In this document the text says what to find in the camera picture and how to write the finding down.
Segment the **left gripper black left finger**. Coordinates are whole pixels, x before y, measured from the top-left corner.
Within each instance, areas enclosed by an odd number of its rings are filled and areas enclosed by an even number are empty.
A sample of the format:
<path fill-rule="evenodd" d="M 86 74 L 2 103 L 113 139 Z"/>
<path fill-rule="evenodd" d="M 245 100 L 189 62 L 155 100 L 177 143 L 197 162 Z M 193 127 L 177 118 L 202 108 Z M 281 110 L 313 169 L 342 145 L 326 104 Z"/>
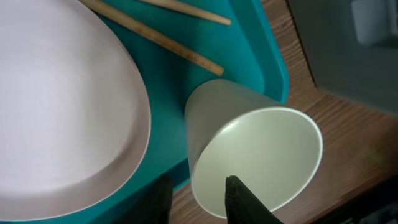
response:
<path fill-rule="evenodd" d="M 160 176 L 152 187 L 114 223 L 116 224 L 168 224 L 173 200 L 173 182 Z"/>

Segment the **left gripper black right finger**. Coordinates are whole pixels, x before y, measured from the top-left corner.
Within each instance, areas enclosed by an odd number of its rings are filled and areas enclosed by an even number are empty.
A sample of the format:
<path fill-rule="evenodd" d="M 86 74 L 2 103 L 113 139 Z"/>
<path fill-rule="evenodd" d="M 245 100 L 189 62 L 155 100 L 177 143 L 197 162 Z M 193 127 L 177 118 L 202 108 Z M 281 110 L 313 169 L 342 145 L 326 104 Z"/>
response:
<path fill-rule="evenodd" d="M 235 175 L 226 178 L 228 224 L 282 224 Z"/>

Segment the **white paper cup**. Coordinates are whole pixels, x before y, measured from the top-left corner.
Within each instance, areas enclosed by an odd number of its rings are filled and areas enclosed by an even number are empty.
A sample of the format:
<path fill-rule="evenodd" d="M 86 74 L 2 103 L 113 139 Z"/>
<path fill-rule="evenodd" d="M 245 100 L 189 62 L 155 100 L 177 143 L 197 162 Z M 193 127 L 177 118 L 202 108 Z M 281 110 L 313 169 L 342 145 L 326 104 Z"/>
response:
<path fill-rule="evenodd" d="M 322 134 L 311 117 L 229 80 L 198 86 L 185 124 L 192 193 L 219 218 L 226 218 L 227 177 L 276 211 L 308 185 L 322 159 Z"/>

